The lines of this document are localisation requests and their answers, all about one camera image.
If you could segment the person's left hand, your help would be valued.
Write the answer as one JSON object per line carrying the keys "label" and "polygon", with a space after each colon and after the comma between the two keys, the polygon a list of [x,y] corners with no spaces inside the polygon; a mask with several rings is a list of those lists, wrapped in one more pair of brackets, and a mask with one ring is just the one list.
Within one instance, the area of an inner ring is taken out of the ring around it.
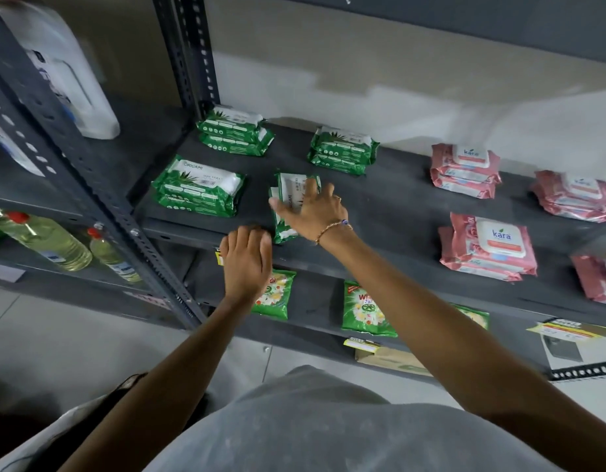
{"label": "person's left hand", "polygon": [[270,276],[261,274],[258,226],[240,226],[225,236],[220,249],[225,256],[224,304],[230,308],[250,308],[264,292]]}

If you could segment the green aloe wipes packet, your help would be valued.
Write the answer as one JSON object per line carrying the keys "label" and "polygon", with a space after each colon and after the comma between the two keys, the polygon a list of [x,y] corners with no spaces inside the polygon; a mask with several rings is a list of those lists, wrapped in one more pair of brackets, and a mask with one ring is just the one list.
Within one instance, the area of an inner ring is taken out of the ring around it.
{"label": "green aloe wipes packet", "polygon": [[[294,212],[300,213],[304,202],[304,191],[307,178],[313,178],[317,184],[317,191],[321,190],[321,179],[317,175],[291,174],[280,172],[276,174],[277,186],[269,188],[270,198],[279,198]],[[276,245],[299,237],[289,223],[283,220],[276,212],[272,212],[275,227],[273,242]]]}

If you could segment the person's left forearm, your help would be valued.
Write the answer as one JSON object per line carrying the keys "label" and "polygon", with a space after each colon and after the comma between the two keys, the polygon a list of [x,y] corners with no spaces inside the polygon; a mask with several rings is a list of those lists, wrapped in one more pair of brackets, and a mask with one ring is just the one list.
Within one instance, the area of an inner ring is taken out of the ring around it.
{"label": "person's left forearm", "polygon": [[142,472],[182,433],[259,295],[227,293],[204,325],[112,408],[58,472]]}

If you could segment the green detergent packet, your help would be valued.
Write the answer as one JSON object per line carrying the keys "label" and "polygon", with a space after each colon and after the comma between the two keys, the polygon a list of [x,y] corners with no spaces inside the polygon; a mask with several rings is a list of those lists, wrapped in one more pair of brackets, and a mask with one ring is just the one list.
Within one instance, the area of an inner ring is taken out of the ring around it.
{"label": "green detergent packet", "polygon": [[374,336],[398,337],[381,309],[359,283],[346,280],[343,285],[342,330]]}
{"label": "green detergent packet", "polygon": [[489,329],[490,314],[486,311],[470,308],[456,303],[450,303],[454,308],[463,313],[466,317],[472,319],[485,330]]}
{"label": "green detergent packet", "polygon": [[273,269],[268,284],[252,306],[252,313],[277,320],[288,319],[288,303],[297,273]]}

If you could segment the grey metal shelving rack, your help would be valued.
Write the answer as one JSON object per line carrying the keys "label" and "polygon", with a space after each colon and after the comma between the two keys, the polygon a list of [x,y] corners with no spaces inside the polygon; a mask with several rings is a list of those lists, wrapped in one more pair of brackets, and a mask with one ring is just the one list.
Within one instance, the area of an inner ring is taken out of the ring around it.
{"label": "grey metal shelving rack", "polygon": [[45,175],[54,189],[77,206],[81,221],[94,226],[136,269],[154,298],[188,329],[205,321],[196,301],[170,269],[134,218],[131,192],[144,193],[144,175],[121,171],[92,149],[47,81],[0,16],[0,128]]}
{"label": "grey metal shelving rack", "polygon": [[[276,173],[311,172],[304,150],[312,134],[299,129],[276,129],[276,142],[259,160],[241,156],[207,153],[209,148],[189,134],[180,144],[179,155],[205,164],[246,175],[237,203],[237,214],[222,218],[183,210],[169,210],[152,200],[143,207],[145,233],[155,240],[197,248],[200,256],[190,270],[190,293],[199,307],[214,307],[223,296],[223,281],[215,279],[213,252],[220,239],[239,223],[259,224],[274,231],[272,210],[267,198],[276,184]],[[491,330],[499,339],[547,373],[549,363],[542,337],[527,329],[537,323],[564,318],[575,322],[606,326],[606,305],[584,297],[582,286],[569,255],[578,248],[604,247],[606,227],[582,228],[567,233],[564,220],[548,221],[548,214],[532,207],[530,178],[504,174],[504,192],[496,200],[454,200],[452,194],[434,187],[426,174],[425,156],[381,148],[372,173],[354,177],[326,171],[323,181],[334,182],[345,193],[349,219],[357,232],[381,256],[407,275],[414,277],[437,295],[453,303],[468,304],[491,315]],[[441,265],[438,227],[450,225],[451,210],[470,207],[483,216],[518,223],[530,231],[538,277],[504,283],[496,279],[455,273]]]}

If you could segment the group of green packs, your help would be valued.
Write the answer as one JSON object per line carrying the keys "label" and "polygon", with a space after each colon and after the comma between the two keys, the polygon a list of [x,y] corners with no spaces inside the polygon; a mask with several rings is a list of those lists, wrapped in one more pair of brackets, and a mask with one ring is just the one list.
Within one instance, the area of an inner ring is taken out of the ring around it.
{"label": "group of green packs", "polygon": [[[264,157],[275,140],[255,112],[216,104],[196,122],[206,147],[245,157]],[[321,126],[310,144],[307,160],[315,166],[362,175],[377,160],[379,142],[370,135]],[[157,202],[166,208],[219,217],[233,217],[246,175],[187,160],[176,155],[153,181]]]}

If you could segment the brown cardboard box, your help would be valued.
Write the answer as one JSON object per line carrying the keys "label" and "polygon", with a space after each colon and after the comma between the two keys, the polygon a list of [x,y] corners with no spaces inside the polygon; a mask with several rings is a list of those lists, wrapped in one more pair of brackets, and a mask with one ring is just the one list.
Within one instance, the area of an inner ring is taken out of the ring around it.
{"label": "brown cardboard box", "polygon": [[414,354],[403,350],[379,347],[375,352],[369,352],[355,349],[354,358],[356,362],[364,365],[430,378],[433,377],[432,373],[425,368]]}

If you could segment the group of pink packs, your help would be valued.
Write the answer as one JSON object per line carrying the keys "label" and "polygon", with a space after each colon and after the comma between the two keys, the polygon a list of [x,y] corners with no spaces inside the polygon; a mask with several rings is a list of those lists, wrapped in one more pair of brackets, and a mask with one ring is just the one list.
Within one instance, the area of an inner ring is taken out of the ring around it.
{"label": "group of pink packs", "polygon": [[[493,151],[456,144],[432,145],[430,177],[437,188],[475,199],[494,199],[502,183]],[[544,211],[583,222],[606,222],[606,181],[568,172],[535,172],[531,190]],[[525,226],[472,214],[450,214],[438,229],[440,262],[450,270],[506,282],[536,276],[538,263]],[[606,304],[606,259],[575,255],[575,271],[587,299]]]}

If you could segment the grey shirt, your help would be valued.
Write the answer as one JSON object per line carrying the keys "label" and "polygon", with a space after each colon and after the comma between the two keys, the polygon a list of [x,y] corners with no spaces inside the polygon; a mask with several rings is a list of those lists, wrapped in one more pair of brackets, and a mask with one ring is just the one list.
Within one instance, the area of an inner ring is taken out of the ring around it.
{"label": "grey shirt", "polygon": [[391,404],[304,365],[197,421],[143,472],[564,472],[441,404]]}

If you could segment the large cooking oil bottle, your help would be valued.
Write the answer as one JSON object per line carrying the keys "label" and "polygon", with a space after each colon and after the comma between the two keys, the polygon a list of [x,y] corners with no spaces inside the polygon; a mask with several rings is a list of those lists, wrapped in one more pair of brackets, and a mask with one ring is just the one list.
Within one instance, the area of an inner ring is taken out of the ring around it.
{"label": "large cooking oil bottle", "polygon": [[63,270],[83,270],[93,261],[90,250],[54,220],[0,209],[0,231]]}

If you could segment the white plastic jug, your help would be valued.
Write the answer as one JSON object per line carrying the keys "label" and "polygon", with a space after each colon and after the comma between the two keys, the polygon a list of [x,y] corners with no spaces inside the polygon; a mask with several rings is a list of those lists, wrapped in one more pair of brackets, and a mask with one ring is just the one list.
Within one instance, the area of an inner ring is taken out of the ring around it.
{"label": "white plastic jug", "polygon": [[28,1],[0,2],[0,16],[80,133],[95,140],[118,137],[117,116],[63,18]]}

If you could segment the white plastic bottle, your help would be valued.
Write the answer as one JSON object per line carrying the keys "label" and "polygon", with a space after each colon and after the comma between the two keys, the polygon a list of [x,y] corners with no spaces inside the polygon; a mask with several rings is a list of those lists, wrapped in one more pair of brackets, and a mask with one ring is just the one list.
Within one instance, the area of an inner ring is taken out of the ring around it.
{"label": "white plastic bottle", "polygon": [[45,175],[36,167],[36,165],[24,154],[8,134],[0,127],[0,146],[8,155],[27,172],[36,176],[45,177]]}

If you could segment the yellow and white price label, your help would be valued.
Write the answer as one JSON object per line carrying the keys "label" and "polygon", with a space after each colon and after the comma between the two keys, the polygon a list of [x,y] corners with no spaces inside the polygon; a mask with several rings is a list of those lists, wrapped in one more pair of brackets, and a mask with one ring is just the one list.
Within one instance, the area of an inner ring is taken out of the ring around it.
{"label": "yellow and white price label", "polygon": [[542,323],[537,323],[527,329],[528,332],[570,342],[585,342],[595,339],[606,339],[606,326],[586,324],[554,318]]}

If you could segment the white fabric bag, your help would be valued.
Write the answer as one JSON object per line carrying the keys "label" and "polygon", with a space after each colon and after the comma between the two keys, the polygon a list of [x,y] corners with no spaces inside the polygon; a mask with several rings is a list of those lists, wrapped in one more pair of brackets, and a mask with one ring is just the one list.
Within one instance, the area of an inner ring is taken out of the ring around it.
{"label": "white fabric bag", "polygon": [[0,457],[0,472],[58,472],[118,402],[147,373],[133,374],[110,393],[75,406]]}

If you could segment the white printed box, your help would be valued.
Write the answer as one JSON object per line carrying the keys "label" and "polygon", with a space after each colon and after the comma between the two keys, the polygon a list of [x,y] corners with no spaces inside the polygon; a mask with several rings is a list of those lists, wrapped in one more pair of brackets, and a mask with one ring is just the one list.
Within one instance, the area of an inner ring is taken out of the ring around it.
{"label": "white printed box", "polygon": [[606,378],[606,337],[576,342],[541,337],[552,383]]}

